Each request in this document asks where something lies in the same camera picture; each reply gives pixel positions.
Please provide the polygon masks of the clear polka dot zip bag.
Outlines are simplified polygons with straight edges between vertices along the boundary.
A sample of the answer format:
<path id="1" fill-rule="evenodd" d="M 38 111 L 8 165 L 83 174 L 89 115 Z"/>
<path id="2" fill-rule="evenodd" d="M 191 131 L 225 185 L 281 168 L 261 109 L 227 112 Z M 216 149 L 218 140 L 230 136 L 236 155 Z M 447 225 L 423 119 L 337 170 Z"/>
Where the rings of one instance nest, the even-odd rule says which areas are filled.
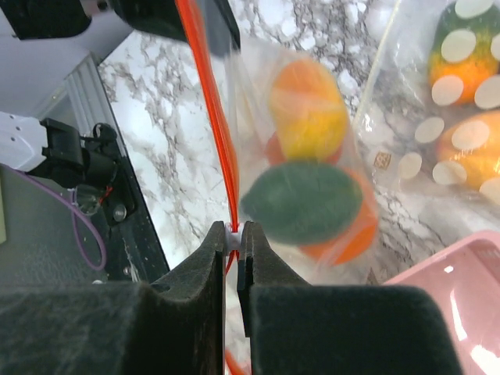
<path id="1" fill-rule="evenodd" d="M 396 2 L 356 122 L 376 185 L 498 206 L 498 2 Z"/>

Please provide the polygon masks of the orange pumpkin toy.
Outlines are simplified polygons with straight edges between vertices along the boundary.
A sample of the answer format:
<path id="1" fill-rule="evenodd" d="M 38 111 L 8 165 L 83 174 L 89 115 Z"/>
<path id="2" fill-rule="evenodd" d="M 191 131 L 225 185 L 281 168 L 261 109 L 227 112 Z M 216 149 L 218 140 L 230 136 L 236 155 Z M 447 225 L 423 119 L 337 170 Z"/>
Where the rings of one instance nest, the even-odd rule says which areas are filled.
<path id="1" fill-rule="evenodd" d="M 342 157 L 344 142 L 327 156 L 321 158 L 316 150 L 310 148 L 308 140 L 302 140 L 298 135 L 281 138 L 278 133 L 273 134 L 264 148 L 267 161 L 271 166 L 279 165 L 287 161 L 310 161 L 337 165 Z"/>

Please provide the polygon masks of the clear bag with orange zipper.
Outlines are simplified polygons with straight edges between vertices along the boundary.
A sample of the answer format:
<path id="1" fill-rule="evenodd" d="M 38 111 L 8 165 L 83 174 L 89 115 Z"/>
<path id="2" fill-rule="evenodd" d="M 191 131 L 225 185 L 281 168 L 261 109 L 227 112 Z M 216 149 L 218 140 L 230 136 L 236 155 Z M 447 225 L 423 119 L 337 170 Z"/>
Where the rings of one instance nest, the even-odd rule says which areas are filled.
<path id="1" fill-rule="evenodd" d="M 254 374 L 363 374 L 339 266 L 377 236 L 373 189 L 328 69 L 242 41 L 225 1 L 178 1 L 223 172 L 227 268 Z"/>

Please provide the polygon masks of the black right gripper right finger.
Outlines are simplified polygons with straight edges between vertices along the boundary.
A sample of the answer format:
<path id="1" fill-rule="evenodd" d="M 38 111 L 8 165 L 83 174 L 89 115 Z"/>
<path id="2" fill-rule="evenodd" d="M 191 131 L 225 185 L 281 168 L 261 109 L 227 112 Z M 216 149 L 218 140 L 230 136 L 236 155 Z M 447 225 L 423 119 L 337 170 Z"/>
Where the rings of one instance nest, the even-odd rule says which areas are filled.
<path id="1" fill-rule="evenodd" d="M 237 292 L 254 374 L 460 374 L 444 318 L 409 286 L 315 286 L 245 224 Z"/>

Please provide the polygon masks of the green yellow cucumber toy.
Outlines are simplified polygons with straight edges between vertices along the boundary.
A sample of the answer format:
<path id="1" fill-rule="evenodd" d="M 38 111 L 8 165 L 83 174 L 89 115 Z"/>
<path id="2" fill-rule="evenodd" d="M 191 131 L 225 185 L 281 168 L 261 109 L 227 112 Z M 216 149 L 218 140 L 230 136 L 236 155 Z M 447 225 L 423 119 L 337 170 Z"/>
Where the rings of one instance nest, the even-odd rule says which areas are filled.
<path id="1" fill-rule="evenodd" d="M 475 100 L 483 82 L 499 72 L 499 6 L 494 1 L 454 1 L 437 22 L 428 59 L 436 105 Z"/>

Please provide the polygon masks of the orange yellow mango toy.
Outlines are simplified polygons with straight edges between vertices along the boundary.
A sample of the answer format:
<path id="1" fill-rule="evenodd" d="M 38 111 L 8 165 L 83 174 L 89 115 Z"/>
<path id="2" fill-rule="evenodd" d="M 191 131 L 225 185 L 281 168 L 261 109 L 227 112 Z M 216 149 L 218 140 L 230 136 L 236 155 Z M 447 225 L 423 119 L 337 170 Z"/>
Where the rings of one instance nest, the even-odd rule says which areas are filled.
<path id="1" fill-rule="evenodd" d="M 286 159 L 329 159 L 348 131 L 344 99 L 330 71 L 319 62 L 288 63 L 270 87 L 268 106 Z"/>

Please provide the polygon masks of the green lime toy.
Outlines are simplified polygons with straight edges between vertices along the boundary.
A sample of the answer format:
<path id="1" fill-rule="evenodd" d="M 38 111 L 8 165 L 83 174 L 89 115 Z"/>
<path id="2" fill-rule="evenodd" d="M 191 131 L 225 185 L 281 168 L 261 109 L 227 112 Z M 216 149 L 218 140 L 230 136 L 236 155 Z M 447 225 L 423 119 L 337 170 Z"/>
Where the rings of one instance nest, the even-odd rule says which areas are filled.
<path id="1" fill-rule="evenodd" d="M 346 230 L 362 203 L 362 188 L 345 171 L 325 162 L 294 161 L 262 173 L 240 199 L 240 208 L 268 238 L 314 245 Z"/>

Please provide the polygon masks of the peach toy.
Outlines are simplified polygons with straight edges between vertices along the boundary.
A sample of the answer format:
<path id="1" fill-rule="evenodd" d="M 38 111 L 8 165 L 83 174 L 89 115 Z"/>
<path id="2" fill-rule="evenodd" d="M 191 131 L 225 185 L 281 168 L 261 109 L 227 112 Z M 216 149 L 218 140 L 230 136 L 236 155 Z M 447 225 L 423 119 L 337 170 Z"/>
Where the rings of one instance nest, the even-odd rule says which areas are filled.
<path id="1" fill-rule="evenodd" d="M 437 141 L 438 161 L 454 161 L 467 173 L 474 190 L 499 177 L 499 111 L 481 112 L 448 128 Z"/>

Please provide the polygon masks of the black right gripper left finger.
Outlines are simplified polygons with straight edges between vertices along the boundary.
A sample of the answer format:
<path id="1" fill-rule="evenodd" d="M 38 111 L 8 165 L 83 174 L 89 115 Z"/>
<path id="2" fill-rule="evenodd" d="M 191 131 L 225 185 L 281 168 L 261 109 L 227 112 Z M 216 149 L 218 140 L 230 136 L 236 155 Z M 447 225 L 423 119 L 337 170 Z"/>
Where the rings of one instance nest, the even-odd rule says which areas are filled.
<path id="1" fill-rule="evenodd" d="M 1 291 L 4 374 L 221 374 L 225 226 L 152 284 Z"/>

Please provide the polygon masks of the orange tomato toy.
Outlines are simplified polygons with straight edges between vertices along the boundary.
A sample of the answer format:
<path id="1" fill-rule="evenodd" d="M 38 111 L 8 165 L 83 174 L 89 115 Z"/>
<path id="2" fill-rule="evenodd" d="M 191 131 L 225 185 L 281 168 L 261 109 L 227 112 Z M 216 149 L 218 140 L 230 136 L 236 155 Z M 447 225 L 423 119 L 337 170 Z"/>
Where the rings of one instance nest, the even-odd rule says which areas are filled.
<path id="1" fill-rule="evenodd" d="M 371 183 L 354 170 L 343 169 L 361 187 L 363 200 L 358 214 L 350 226 L 329 241 L 300 247 L 305 255 L 316 261 L 336 266 L 363 254 L 376 237 L 379 219 L 377 203 Z"/>

